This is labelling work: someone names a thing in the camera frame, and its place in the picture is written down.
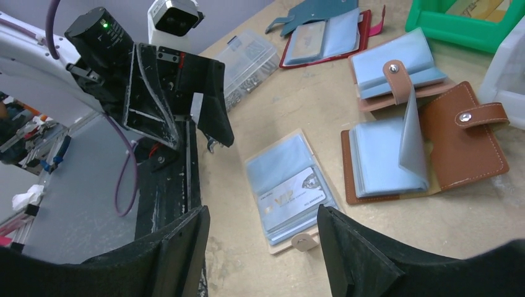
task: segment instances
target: white tissue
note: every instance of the white tissue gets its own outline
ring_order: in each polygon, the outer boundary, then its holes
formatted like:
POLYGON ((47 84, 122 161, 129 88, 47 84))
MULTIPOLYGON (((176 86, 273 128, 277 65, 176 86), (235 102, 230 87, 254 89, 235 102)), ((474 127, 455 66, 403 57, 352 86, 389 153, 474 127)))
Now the white tissue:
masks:
POLYGON ((17 212, 22 210, 28 204, 38 203, 43 193, 44 186, 34 184, 26 193, 18 194, 13 197, 13 210, 17 212))

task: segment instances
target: beige table surface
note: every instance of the beige table surface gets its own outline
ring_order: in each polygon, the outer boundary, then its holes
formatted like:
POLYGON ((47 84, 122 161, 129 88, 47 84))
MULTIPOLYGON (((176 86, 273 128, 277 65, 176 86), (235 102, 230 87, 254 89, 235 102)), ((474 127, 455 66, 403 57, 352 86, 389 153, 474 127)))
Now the beige table surface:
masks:
MULTIPOLYGON (((409 0, 361 0, 373 24, 387 5, 385 28, 369 47, 404 33, 409 0)), ((203 52, 213 58, 228 40, 250 28, 280 55, 280 30, 264 29, 299 0, 277 0, 203 52)), ((478 90, 491 56, 439 42, 430 43, 438 67, 456 82, 478 90)), ((211 214, 206 253, 211 296, 330 296, 321 248, 306 253, 268 253, 243 163, 255 153, 302 128, 340 197, 344 196, 340 132, 371 120, 357 110, 356 91, 345 59, 306 68, 279 69, 229 114, 235 133, 230 148, 206 150, 199 133, 202 201, 211 214)), ((436 254, 466 258, 514 238, 525 238, 525 131, 497 134, 511 166, 508 175, 428 198, 349 207, 354 220, 396 240, 436 254)))

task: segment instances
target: screw head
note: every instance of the screw head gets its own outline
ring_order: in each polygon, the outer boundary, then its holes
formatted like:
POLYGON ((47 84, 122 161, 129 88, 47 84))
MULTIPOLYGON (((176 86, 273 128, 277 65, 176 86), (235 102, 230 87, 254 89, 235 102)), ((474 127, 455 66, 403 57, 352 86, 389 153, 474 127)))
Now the screw head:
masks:
POLYGON ((472 115, 470 113, 463 113, 459 116, 459 120, 462 122, 468 122, 472 119, 472 115))
POLYGON ((391 73, 397 73, 399 71, 399 66, 392 64, 388 67, 388 70, 390 70, 391 73))

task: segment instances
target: green tray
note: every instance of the green tray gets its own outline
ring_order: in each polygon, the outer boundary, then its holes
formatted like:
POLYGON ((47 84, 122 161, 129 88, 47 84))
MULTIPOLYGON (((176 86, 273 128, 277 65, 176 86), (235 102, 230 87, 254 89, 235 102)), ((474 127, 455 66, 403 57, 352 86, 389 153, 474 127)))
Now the green tray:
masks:
POLYGON ((405 30, 423 29, 426 37, 496 53, 525 15, 525 0, 514 0, 499 23, 445 14, 456 0, 414 0, 405 30))

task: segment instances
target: wallet strap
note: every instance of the wallet strap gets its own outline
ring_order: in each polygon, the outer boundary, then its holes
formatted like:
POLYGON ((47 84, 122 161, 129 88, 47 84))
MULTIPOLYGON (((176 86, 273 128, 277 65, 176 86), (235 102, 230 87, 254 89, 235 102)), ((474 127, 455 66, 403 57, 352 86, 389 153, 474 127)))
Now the wallet strap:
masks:
POLYGON ((407 103, 414 88, 410 76, 400 60, 390 60, 383 66, 383 73, 392 89, 396 105, 407 103))
POLYGON ((478 105, 464 110, 456 115, 455 121, 456 125, 462 129, 485 124, 491 124, 491 126, 494 126, 495 124, 509 124, 507 113, 505 112, 503 105, 499 102, 478 105))

